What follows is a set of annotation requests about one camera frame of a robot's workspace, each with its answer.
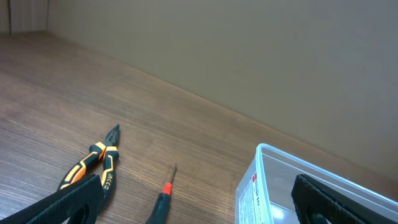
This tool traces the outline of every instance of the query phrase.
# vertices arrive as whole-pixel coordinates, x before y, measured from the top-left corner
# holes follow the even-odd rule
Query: white plastic bin
[[[371,210],[398,222],[398,203],[268,144],[236,188],[235,224],[299,223],[290,195],[295,178],[307,174]]]

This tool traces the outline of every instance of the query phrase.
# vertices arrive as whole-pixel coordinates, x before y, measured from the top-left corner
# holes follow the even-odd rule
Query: screwdriver handle
[[[101,142],[90,146],[89,154],[77,162],[63,177],[57,190],[61,190],[70,184],[80,180],[86,171],[91,169],[103,156],[106,146]]]
[[[171,196],[167,193],[160,193],[150,217],[145,224],[163,224],[166,222],[169,213]]]
[[[108,146],[104,155],[104,172],[102,173],[101,184],[104,190],[104,203],[110,198],[115,186],[116,172],[114,165],[119,159],[119,152],[116,146]]]

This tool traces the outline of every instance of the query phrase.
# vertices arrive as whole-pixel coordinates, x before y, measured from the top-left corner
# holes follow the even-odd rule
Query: white container
[[[307,174],[398,222],[397,202],[268,144],[260,144],[236,188],[235,224],[298,224],[290,193],[299,174]]]

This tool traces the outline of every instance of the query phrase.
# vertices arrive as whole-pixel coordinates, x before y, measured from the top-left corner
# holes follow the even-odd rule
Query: pliers
[[[103,205],[108,201],[114,189],[116,173],[114,165],[119,159],[117,145],[119,143],[120,131],[119,125],[116,125],[105,137],[104,142],[97,142],[90,146],[89,154],[81,161],[77,162],[64,176],[57,190],[61,190],[74,182],[80,180],[88,170],[94,167],[102,158],[104,159],[104,171],[101,177],[101,185],[104,192],[103,204],[100,206],[98,213],[102,210]]]

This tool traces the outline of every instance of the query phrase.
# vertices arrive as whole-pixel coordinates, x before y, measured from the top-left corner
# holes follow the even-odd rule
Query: sticker
[[[254,174],[239,198],[239,224],[264,224],[260,209],[259,185]]]

